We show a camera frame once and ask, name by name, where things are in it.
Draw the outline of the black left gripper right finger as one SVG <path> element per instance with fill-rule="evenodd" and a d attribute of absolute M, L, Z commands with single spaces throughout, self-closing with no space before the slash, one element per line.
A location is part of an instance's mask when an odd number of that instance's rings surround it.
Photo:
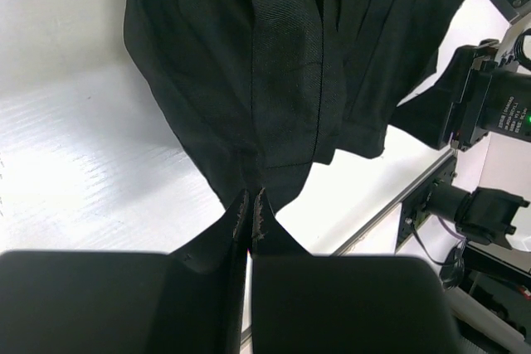
<path fill-rule="evenodd" d="M 461 353 L 432 267 L 416 257 L 312 255 L 256 196 L 251 236 L 255 353 Z"/>

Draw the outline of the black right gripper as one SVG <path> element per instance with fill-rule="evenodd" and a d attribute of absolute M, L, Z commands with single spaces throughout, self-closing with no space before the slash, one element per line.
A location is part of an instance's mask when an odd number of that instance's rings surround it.
<path fill-rule="evenodd" d="M 462 100 L 457 106 L 457 120 L 451 124 L 451 147 L 466 151 L 488 133 L 497 133 L 528 143 L 530 141 L 530 57 L 524 51 L 524 38 L 518 38 L 499 60 L 495 42 L 481 47 L 484 51 L 470 68 Z M 455 61 L 452 60 L 436 83 L 416 97 L 398 106 L 391 126 L 408 133 L 432 149 L 448 145 L 446 133 L 453 104 Z"/>

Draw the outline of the black skirt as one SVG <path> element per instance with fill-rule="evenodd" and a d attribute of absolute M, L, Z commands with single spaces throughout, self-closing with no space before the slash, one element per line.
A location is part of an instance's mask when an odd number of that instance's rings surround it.
<path fill-rule="evenodd" d="M 221 204 L 376 158 L 465 0 L 126 0 L 124 45 Z"/>

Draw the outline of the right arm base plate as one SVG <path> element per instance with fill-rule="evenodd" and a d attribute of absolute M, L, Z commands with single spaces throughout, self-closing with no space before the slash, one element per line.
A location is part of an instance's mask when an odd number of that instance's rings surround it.
<path fill-rule="evenodd" d="M 402 201 L 397 232 L 396 252 L 413 237 L 412 230 L 419 231 L 430 216 L 430 202 L 438 187 L 449 186 L 455 179 L 457 158 L 450 155 L 424 173 Z"/>

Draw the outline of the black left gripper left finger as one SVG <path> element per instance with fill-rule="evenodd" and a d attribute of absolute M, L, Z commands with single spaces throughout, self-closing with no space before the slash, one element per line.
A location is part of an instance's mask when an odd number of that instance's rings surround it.
<path fill-rule="evenodd" d="M 4 353 L 237 353 L 249 195 L 170 254 L 12 250 Z"/>

